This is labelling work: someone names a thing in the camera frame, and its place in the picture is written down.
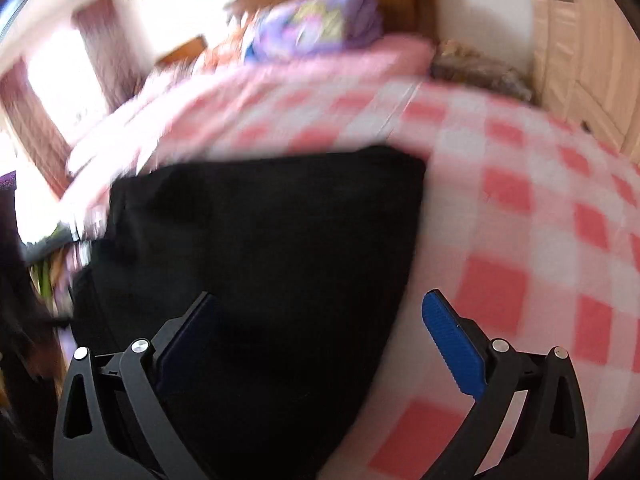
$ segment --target red and white checkered blanket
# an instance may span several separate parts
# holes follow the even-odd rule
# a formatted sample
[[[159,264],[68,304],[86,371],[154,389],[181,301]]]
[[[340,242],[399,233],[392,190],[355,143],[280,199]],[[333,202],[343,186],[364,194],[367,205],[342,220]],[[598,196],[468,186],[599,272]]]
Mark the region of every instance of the red and white checkered blanket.
[[[178,160],[378,142],[428,159],[422,225],[395,329],[369,399],[321,478],[416,480],[470,409],[473,400],[458,391],[422,324],[421,299],[432,288],[489,337],[520,351],[568,349],[587,412],[591,475],[606,464],[640,413],[637,168],[538,110],[417,79],[200,80],[180,91],[180,106],[160,99],[147,107],[146,123],[132,121],[120,160],[105,153],[109,160],[88,173],[103,180],[92,188],[81,173],[66,204],[82,193],[81,205],[95,202],[126,168]],[[523,401],[515,397],[483,468],[500,459]]]

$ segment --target cabinet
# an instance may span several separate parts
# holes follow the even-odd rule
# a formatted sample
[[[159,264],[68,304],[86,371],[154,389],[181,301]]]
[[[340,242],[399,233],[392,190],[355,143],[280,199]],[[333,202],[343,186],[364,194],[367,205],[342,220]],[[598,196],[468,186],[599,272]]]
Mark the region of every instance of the cabinet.
[[[543,108],[640,162],[640,40],[614,0],[533,0]]]

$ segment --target silver screw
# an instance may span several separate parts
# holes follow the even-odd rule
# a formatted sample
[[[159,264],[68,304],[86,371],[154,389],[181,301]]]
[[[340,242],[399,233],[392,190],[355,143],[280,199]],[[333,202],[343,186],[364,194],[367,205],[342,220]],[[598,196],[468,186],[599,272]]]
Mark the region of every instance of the silver screw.
[[[146,339],[138,339],[131,345],[131,349],[136,354],[142,354],[142,352],[145,352],[147,348],[149,348],[149,341],[147,341]]]
[[[564,348],[562,348],[561,346],[556,346],[554,348],[554,354],[556,354],[556,357],[558,359],[567,359],[569,357],[569,352],[567,352]]]
[[[509,350],[509,343],[507,343],[504,339],[496,339],[492,344],[494,350],[496,352],[504,353]]]
[[[81,361],[88,355],[89,355],[89,349],[86,346],[81,346],[76,348],[76,351],[74,352],[74,359],[76,361]]]

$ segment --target blue gripper pad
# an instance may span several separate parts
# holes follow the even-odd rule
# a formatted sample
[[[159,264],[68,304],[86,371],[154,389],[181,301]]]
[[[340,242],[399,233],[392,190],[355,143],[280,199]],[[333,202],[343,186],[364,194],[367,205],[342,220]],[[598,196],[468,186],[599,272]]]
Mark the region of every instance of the blue gripper pad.
[[[460,391],[476,401],[484,394],[484,361],[452,313],[452,308],[432,290],[422,299],[422,320],[456,380]]]

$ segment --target pink curtain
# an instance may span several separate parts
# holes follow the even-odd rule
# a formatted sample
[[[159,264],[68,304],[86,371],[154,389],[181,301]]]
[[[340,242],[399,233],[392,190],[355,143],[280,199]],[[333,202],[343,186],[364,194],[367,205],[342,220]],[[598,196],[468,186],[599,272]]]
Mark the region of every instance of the pink curtain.
[[[0,79],[0,101],[27,155],[60,198],[70,183],[65,165],[71,149],[31,88],[22,58]]]
[[[96,0],[73,16],[102,93],[111,111],[131,99],[140,66],[120,23],[113,0]]]

